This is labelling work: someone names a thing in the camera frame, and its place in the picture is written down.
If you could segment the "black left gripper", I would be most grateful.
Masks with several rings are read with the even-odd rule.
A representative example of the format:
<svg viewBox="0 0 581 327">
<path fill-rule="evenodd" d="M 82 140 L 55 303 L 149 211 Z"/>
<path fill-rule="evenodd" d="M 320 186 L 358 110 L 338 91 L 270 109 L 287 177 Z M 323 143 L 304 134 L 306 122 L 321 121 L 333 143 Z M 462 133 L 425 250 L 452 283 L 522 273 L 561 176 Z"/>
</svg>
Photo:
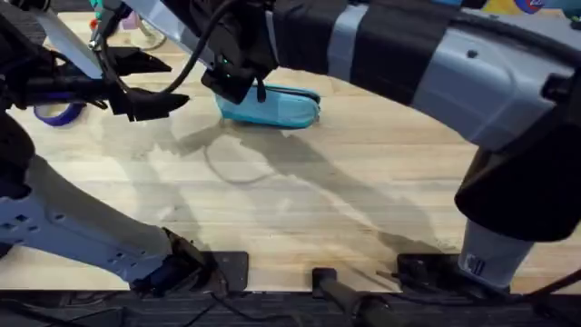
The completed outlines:
<svg viewBox="0 0 581 327">
<path fill-rule="evenodd" d="M 129 74 L 166 73 L 172 68 L 138 47 L 110 47 L 107 58 L 121 76 Z M 54 50 L 28 54 L 6 62 L 6 108 L 26 109 L 43 104 L 88 103 L 107 109 L 107 86 L 77 68 L 65 55 Z M 147 100 L 124 91 L 114 91 L 109 104 L 114 115 L 126 115 L 130 122 L 168 118 L 170 113 L 187 104 L 185 94 L 167 94 Z"/>
</svg>

